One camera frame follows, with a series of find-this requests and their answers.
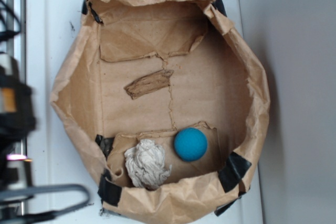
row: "cardboard flap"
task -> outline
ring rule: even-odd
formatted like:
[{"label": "cardboard flap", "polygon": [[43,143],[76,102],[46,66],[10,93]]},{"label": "cardboard flap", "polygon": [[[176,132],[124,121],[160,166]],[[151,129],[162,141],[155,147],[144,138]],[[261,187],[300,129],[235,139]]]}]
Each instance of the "cardboard flap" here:
[{"label": "cardboard flap", "polygon": [[101,59],[109,62],[186,55],[207,33],[207,18],[189,2],[116,6],[99,17]]}]

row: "paper bag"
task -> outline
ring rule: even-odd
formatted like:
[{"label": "paper bag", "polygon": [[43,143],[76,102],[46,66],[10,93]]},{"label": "paper bag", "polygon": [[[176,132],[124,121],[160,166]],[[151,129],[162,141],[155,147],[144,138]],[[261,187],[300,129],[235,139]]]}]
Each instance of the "paper bag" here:
[{"label": "paper bag", "polygon": [[[269,121],[267,79],[214,3],[85,0],[50,101],[105,209],[145,223],[188,223],[249,190]],[[172,142],[189,126],[211,147],[187,163]],[[114,137],[108,157],[97,135]],[[123,152],[144,137],[162,144],[173,165],[155,191],[134,188],[124,168]]]}]

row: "blue ball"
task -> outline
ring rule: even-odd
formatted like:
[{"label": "blue ball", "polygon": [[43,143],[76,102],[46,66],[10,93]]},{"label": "blue ball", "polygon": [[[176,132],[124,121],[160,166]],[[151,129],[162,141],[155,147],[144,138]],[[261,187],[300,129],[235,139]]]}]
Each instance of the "blue ball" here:
[{"label": "blue ball", "polygon": [[182,160],[191,162],[200,159],[205,154],[208,141],[202,131],[186,128],[176,135],[174,148]]}]

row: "gray wall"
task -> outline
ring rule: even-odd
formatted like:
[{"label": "gray wall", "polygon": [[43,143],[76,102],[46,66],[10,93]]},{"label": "gray wall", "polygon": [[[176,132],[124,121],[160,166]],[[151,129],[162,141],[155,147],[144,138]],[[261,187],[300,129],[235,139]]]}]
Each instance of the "gray wall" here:
[{"label": "gray wall", "polygon": [[336,0],[240,8],[271,93],[259,163],[264,223],[336,223]]}]

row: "cardboard piece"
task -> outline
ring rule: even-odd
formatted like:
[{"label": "cardboard piece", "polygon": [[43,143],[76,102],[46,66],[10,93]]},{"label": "cardboard piece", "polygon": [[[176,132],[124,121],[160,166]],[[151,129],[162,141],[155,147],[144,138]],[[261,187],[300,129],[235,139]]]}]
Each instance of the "cardboard piece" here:
[{"label": "cardboard piece", "polygon": [[170,85],[169,78],[174,73],[174,70],[161,70],[147,76],[136,79],[124,89],[127,94],[136,99],[144,94],[152,93],[156,90],[166,88]]},{"label": "cardboard piece", "polygon": [[[118,206],[103,207],[145,223],[187,223],[248,191],[267,132],[267,79],[214,0],[86,1],[102,23],[92,12],[83,15],[50,101],[97,185],[105,169],[124,185]],[[170,86],[136,100],[125,92],[132,81],[165,69],[174,70]],[[156,191],[130,187],[121,150],[145,135],[171,150],[176,131],[197,122],[218,140],[218,163],[182,164],[166,151],[171,180]],[[116,136],[108,160],[97,134]],[[224,192],[216,170],[232,151],[252,166]]]}]

